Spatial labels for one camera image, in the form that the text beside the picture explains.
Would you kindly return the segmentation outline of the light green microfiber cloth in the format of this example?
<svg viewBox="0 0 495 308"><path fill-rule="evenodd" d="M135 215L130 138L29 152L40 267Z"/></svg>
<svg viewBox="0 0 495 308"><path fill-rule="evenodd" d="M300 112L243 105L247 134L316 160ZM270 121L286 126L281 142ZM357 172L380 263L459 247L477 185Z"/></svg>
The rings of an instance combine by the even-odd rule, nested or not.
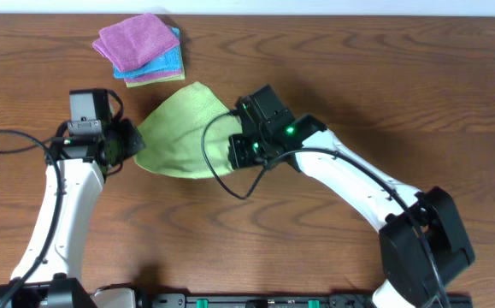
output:
<svg viewBox="0 0 495 308"><path fill-rule="evenodd" d="M195 82L166 99L138 125L146 147L135 163L153 174L205 179L233 172L228 138L242 128L205 85Z"/></svg>

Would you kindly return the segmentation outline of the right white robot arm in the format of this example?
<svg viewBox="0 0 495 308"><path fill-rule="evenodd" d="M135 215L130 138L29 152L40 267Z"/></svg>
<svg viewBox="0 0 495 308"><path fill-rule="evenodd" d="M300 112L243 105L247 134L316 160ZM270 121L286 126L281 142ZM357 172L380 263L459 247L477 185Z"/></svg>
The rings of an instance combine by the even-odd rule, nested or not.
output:
<svg viewBox="0 0 495 308"><path fill-rule="evenodd" d="M229 138L234 169L289 163L352 206L378 233L385 282L375 307L452 307L446 286L475 260L451 195L423 192L378 170L311 115L273 124L244 120Z"/></svg>

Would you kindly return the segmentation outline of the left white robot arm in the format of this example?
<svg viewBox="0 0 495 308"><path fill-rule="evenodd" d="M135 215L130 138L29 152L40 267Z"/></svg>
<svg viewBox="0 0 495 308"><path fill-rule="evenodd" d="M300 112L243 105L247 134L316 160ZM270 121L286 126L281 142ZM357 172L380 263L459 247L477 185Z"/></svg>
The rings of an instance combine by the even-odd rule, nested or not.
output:
<svg viewBox="0 0 495 308"><path fill-rule="evenodd" d="M0 307L140 307L135 287L89 293L81 282L93 209L111 169L144 148L138 129L128 119L69 121L30 141L44 152L44 198L23 257L0 285Z"/></svg>

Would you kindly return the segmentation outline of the folded purple cloth lower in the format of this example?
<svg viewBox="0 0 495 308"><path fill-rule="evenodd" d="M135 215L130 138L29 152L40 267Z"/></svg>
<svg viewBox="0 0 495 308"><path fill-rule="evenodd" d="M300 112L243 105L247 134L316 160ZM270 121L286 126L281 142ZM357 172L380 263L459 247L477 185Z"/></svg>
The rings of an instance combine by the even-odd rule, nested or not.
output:
<svg viewBox="0 0 495 308"><path fill-rule="evenodd" d="M135 77L135 78L125 78L124 81L126 83L138 83L138 82L145 82L145 81L149 81L149 80L174 77L176 75L181 75L182 73L183 73L182 69L172 70L172 71L160 71L160 72L153 72L153 73L149 73L149 74L143 74L143 75L140 75L139 77Z"/></svg>

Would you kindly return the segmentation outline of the folded purple cloth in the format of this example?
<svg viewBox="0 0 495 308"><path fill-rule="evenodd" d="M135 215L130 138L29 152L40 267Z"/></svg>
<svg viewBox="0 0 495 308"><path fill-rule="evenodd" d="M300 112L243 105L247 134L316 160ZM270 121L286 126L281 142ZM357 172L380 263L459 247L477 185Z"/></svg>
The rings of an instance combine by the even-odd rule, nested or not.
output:
<svg viewBox="0 0 495 308"><path fill-rule="evenodd" d="M160 71L160 72L153 72L153 73L149 73L149 74L143 74L143 75L140 75L139 77L135 77L135 78L125 78L124 81L126 83L138 83L138 82L145 82L145 81L149 81L149 80L174 77L176 75L181 75L182 73L183 73L182 69L172 70L172 71Z"/></svg>
<svg viewBox="0 0 495 308"><path fill-rule="evenodd" d="M141 68L180 44L173 31L150 13L102 28L98 34L93 48L120 72Z"/></svg>

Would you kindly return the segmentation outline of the folded green cloth at bottom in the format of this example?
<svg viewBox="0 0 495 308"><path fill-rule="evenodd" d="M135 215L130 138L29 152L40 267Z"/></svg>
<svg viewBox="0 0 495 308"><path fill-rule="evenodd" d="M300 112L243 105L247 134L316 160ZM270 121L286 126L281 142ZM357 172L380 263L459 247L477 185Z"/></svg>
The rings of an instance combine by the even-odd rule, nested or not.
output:
<svg viewBox="0 0 495 308"><path fill-rule="evenodd" d="M127 87L135 87L135 86L144 86L152 83L159 83L159 82L166 82L166 81L173 81L173 80L183 80L186 75L186 71L184 69L184 63L182 60L183 64L183 73L181 75L176 75L174 77L167 77L167 78L161 78L161 79L156 79L156 80L149 80L146 82L138 82L138 83L126 83Z"/></svg>

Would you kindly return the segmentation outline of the folded blue cloth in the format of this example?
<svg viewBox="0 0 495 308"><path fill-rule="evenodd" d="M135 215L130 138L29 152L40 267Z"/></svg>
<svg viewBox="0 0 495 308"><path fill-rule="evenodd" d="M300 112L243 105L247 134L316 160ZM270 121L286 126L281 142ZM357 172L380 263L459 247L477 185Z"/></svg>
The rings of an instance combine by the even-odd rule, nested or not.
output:
<svg viewBox="0 0 495 308"><path fill-rule="evenodd" d="M160 71L183 70L182 55L180 45L173 47L168 52L147 62L141 68L131 71L121 72L117 67L114 67L114 77L116 79L135 78L143 74L149 74Z"/></svg>

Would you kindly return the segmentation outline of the folded purple cloth on top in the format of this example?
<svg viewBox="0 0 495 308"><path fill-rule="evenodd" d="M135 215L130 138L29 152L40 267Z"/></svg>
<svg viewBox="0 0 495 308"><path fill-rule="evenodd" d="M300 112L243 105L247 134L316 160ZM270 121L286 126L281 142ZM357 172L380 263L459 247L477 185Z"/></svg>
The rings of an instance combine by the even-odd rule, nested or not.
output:
<svg viewBox="0 0 495 308"><path fill-rule="evenodd" d="M173 31L150 13L102 28L98 34L93 48L120 72L141 68L180 44Z"/></svg>

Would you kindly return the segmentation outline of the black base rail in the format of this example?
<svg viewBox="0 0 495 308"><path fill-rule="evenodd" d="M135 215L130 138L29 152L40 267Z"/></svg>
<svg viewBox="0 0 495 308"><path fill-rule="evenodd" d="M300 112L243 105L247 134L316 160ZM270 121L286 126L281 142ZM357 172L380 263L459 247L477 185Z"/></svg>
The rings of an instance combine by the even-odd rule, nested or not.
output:
<svg viewBox="0 0 495 308"><path fill-rule="evenodd" d="M376 308L370 295L337 293L330 295L188 295L160 293L144 296L137 307L148 308Z"/></svg>

